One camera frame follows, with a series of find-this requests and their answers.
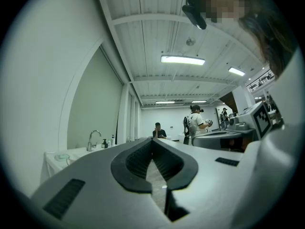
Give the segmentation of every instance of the bottle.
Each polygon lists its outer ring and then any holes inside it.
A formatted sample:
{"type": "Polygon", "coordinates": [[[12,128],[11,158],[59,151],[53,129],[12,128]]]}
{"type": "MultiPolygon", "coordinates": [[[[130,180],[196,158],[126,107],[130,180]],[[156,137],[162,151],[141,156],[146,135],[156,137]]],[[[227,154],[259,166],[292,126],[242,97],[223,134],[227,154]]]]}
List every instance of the bottle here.
{"type": "Polygon", "coordinates": [[[112,138],[111,138],[111,147],[114,147],[115,145],[115,138],[114,138],[114,135],[112,135],[112,138]]]}
{"type": "Polygon", "coordinates": [[[106,139],[103,139],[104,142],[102,143],[102,148],[107,148],[108,147],[108,144],[106,143],[106,139]]]}

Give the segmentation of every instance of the faucet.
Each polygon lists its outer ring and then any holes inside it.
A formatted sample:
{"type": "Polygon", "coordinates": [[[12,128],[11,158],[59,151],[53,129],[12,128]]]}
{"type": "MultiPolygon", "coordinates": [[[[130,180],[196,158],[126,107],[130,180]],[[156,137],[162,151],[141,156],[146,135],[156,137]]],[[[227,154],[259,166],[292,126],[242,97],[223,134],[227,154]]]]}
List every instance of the faucet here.
{"type": "Polygon", "coordinates": [[[100,134],[100,136],[102,136],[101,133],[98,130],[91,131],[90,137],[89,137],[89,142],[88,142],[88,147],[87,147],[87,151],[89,151],[89,152],[92,151],[91,150],[91,137],[92,137],[92,133],[94,133],[94,132],[98,132],[100,134]]]}

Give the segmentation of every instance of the white shirt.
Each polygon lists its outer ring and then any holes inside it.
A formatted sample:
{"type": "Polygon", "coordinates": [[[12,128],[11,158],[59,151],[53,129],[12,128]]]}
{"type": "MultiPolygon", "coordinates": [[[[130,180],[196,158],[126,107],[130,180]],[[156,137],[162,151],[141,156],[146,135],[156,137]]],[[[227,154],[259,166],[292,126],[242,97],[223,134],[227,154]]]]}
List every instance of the white shirt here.
{"type": "Polygon", "coordinates": [[[205,128],[204,129],[199,128],[200,125],[205,124],[205,121],[202,119],[200,114],[191,113],[188,120],[189,120],[189,123],[190,123],[190,134],[192,136],[201,135],[201,134],[206,133],[205,128]]]}

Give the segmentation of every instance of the floor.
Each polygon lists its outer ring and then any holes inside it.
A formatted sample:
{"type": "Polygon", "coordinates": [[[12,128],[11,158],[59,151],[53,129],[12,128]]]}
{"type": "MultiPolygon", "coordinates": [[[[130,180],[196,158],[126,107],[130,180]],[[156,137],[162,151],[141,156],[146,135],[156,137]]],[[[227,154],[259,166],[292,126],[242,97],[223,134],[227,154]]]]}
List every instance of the floor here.
{"type": "Polygon", "coordinates": [[[164,211],[166,198],[166,181],[152,160],[147,169],[146,180],[152,184],[152,199],[164,211]]]}

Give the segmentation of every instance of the ceiling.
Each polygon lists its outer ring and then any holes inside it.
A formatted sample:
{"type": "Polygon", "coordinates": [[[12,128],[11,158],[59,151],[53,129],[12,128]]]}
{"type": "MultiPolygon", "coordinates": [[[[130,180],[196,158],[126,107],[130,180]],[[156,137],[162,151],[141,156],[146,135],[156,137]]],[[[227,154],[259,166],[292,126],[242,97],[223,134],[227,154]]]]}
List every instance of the ceiling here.
{"type": "Polygon", "coordinates": [[[193,26],[185,0],[100,0],[114,42],[142,107],[156,101],[217,101],[263,67],[252,37],[233,20],[193,26]],[[193,46],[186,45],[195,39],[193,46]],[[161,63],[161,55],[205,59],[203,66],[161,63]],[[228,72],[240,68],[244,77],[228,72]]]}

